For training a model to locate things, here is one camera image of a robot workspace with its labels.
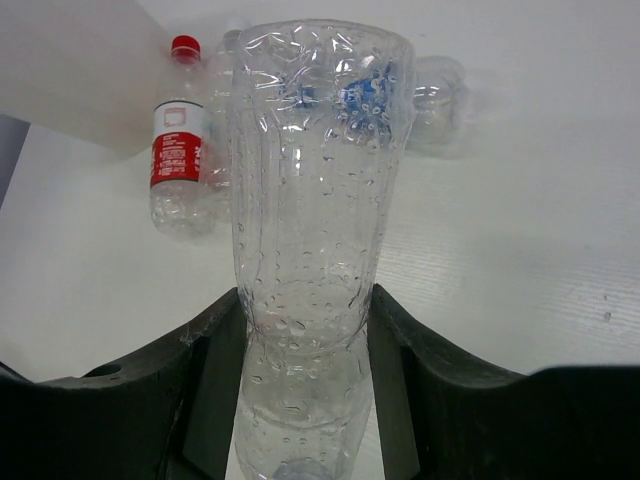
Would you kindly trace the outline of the clear ribbed white cap bottle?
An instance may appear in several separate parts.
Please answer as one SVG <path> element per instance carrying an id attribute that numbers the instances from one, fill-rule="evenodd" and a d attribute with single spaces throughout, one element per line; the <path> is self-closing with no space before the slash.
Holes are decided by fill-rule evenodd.
<path id="1" fill-rule="evenodd" d="M 366 321 L 415 117 L 404 37 L 337 20 L 254 26 L 228 107 L 235 418 L 247 479 L 347 479 L 370 414 Z"/>

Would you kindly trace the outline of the white octagonal plastic bin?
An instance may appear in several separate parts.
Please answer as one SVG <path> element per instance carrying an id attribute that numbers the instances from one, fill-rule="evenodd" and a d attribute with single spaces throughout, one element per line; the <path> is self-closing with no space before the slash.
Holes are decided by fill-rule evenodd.
<path id="1" fill-rule="evenodd" d="M 169 44 L 136 1 L 4 1 L 1 111 L 135 156 L 152 142 Z"/>

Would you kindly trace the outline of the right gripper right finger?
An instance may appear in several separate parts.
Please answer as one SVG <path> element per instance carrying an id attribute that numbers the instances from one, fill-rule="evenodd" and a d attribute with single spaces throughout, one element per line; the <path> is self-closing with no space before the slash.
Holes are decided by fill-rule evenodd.
<path id="1" fill-rule="evenodd" d="M 388 479 L 635 479 L 639 370 L 521 375 L 413 318 L 375 286 L 368 319 Z"/>

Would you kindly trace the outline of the blue label water bottle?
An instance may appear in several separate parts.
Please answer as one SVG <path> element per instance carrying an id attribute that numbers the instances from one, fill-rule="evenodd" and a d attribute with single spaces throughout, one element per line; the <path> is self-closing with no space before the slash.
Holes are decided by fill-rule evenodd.
<path id="1" fill-rule="evenodd" d="M 464 80 L 462 65 L 446 56 L 408 66 L 404 53 L 312 51 L 277 72 L 271 98 L 285 130 L 314 136 L 331 153 L 432 151 L 461 128 Z"/>

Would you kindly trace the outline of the red cap red label bottle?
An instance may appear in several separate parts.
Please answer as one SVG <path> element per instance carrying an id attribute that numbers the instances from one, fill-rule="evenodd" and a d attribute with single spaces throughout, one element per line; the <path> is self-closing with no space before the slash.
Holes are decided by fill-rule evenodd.
<path id="1" fill-rule="evenodd" d="M 176 36 L 156 87 L 149 177 L 151 221 L 176 240 L 198 241 L 213 229 L 200 182 L 204 77 L 199 42 Z"/>

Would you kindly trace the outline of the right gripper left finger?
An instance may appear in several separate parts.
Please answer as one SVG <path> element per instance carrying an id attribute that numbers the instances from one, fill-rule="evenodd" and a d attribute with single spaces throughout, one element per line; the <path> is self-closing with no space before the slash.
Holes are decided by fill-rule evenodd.
<path id="1" fill-rule="evenodd" d="M 222 479 L 245 351 L 235 290 L 81 377 L 1 370 L 5 479 Z"/>

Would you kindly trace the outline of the clear unlabelled crushed bottle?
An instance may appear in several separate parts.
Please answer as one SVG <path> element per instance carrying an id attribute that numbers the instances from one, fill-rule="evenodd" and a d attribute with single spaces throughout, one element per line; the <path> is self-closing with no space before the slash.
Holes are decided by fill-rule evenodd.
<path id="1" fill-rule="evenodd" d="M 231 210 L 226 108 L 231 97 L 238 37 L 249 26 L 246 20 L 231 19 L 206 65 L 200 180 L 208 189 L 209 205 L 220 219 L 228 219 Z"/>

